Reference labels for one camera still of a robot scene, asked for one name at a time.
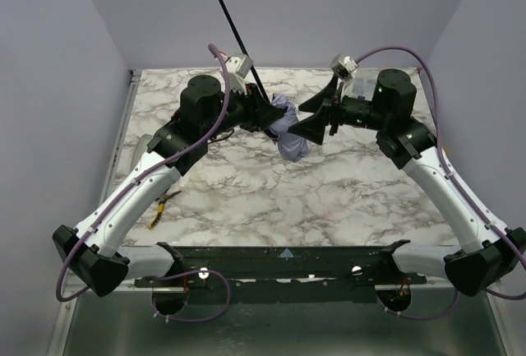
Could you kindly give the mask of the purple folding umbrella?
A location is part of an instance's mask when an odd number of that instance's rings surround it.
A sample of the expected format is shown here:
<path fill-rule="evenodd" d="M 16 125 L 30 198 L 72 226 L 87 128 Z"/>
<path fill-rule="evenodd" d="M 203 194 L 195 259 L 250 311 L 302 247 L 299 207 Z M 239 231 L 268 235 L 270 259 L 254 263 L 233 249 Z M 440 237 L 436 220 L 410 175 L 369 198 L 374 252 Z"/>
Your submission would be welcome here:
<path fill-rule="evenodd" d="M 244 55 L 249 55 L 246 45 L 242 41 L 242 37 L 235 26 L 234 20 L 230 15 L 226 3 L 224 0 L 218 0 L 218 3 L 228 22 L 229 28 L 233 33 L 238 47 L 241 49 L 241 53 Z M 286 160 L 298 162 L 299 160 L 305 158 L 308 155 L 307 141 L 300 136 L 295 136 L 289 131 L 289 128 L 294 124 L 295 121 L 298 120 L 296 107 L 294 106 L 293 102 L 283 94 L 273 94 L 272 99 L 270 99 L 254 66 L 251 66 L 251 74 L 255 79 L 263 99 L 284 112 L 284 116 L 282 118 L 278 119 L 267 129 L 265 129 L 265 134 L 278 147 L 279 153 Z"/>

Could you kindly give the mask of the cream umbrella case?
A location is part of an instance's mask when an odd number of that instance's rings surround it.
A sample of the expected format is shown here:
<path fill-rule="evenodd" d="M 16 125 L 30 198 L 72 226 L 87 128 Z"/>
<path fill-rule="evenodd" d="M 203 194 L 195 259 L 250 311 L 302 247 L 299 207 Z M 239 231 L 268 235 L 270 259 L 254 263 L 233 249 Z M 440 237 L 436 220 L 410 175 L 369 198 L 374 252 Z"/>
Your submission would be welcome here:
<path fill-rule="evenodd" d="M 152 138 L 153 136 L 150 134 L 144 134 L 140 137 L 131 156 L 130 171 L 133 171 L 139 163 L 141 156 L 147 151 L 147 146 Z"/>

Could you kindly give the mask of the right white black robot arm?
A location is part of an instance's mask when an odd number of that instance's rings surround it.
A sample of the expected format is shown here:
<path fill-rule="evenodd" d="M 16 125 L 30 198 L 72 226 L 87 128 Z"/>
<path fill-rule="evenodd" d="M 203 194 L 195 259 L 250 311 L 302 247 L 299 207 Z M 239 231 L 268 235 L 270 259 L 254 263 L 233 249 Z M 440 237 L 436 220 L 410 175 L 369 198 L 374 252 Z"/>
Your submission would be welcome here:
<path fill-rule="evenodd" d="M 413 117 L 417 88 L 399 69 L 385 69 L 376 78 L 371 99 L 344 94 L 336 76 L 300 105 L 310 117 L 289 132 L 317 145 L 341 126 L 376 132 L 376 143 L 431 199 L 453 229 L 458 247 L 400 241 L 386 248 L 387 261 L 401 273 L 447 279 L 460 293 L 473 297 L 510 273 L 525 251 L 524 229 L 509 229 L 455 174 L 435 133 Z"/>

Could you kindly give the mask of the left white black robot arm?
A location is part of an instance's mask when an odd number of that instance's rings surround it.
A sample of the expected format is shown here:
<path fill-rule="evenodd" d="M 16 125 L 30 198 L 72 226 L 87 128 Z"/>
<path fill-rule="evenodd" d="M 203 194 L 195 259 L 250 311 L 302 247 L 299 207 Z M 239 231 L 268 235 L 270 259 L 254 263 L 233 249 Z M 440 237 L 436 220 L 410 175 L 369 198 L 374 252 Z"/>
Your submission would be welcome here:
<path fill-rule="evenodd" d="M 194 76 L 180 95 L 180 106 L 158 129 L 120 186 L 75 227 L 53 233 L 62 261 L 100 297 L 124 280 L 161 277 L 181 258 L 167 243 L 124 248 L 122 241 L 150 205 L 208 152 L 209 141 L 240 127 L 263 132 L 284 110 L 261 97 L 257 85 L 247 93 L 224 93 L 218 79 Z"/>

